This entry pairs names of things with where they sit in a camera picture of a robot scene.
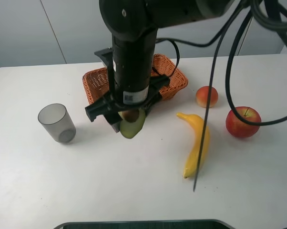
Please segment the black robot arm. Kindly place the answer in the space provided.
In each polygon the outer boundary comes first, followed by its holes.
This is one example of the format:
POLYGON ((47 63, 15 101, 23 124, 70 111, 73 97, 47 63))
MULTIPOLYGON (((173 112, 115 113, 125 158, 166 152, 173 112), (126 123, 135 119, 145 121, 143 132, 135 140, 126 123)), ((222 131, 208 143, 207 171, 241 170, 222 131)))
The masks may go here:
POLYGON ((157 31, 225 14, 230 0, 102 0, 102 19, 112 46, 96 52, 108 73, 109 91, 86 107, 91 121, 99 115, 119 132, 120 112, 150 107, 161 100, 170 76, 151 76, 157 31))

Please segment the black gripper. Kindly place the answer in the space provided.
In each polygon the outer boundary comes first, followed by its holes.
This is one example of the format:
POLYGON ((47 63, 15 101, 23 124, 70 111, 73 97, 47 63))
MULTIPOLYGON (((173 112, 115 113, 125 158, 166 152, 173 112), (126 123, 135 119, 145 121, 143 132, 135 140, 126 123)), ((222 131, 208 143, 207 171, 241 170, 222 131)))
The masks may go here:
POLYGON ((103 49, 95 52, 95 54, 100 57, 103 64, 105 64, 105 68, 107 69, 109 91, 97 101, 87 106, 85 111, 91 122, 93 122, 97 116, 103 115, 113 130, 118 133, 120 132, 121 123, 121 117, 118 113, 135 108, 142 108, 145 112, 145 116, 148 116, 152 109, 152 105, 162 99, 159 90, 163 86, 169 85, 169 77, 164 74, 160 74, 155 79, 151 79, 146 100, 139 104, 127 105, 118 101, 118 96, 115 94, 117 84, 114 78, 113 50, 103 49))

